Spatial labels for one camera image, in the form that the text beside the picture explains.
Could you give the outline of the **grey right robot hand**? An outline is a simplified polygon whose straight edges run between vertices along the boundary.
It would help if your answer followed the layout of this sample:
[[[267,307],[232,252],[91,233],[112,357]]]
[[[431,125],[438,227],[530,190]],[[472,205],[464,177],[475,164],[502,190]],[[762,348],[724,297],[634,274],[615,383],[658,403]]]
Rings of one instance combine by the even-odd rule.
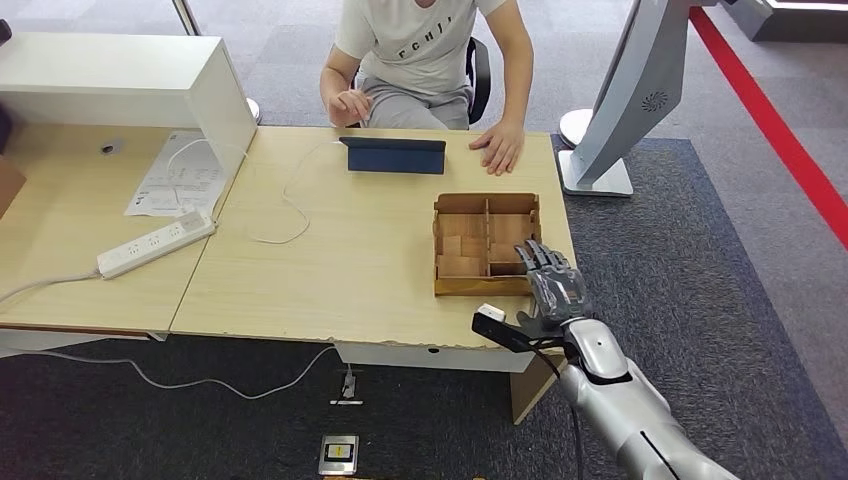
[[[567,321],[594,314],[582,273],[560,251],[533,239],[524,246],[515,245],[514,250],[525,265],[535,299],[533,313],[517,313],[520,326],[553,331]]]

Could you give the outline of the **person's left hand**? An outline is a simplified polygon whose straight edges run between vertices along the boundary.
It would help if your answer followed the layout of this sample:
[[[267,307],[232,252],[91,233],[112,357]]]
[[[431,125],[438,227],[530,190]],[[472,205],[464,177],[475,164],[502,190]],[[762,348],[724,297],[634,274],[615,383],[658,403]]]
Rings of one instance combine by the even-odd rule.
[[[468,147],[482,152],[481,166],[489,175],[511,173],[518,162],[525,141],[524,123],[501,120],[484,132]]]

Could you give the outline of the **person's right hand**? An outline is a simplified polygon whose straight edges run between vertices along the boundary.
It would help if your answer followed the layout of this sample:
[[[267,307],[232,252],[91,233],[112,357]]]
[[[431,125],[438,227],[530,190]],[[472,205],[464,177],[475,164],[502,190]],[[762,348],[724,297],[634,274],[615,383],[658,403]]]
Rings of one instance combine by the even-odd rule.
[[[332,96],[327,104],[330,122],[339,128],[361,124],[370,118],[373,99],[357,89]]]

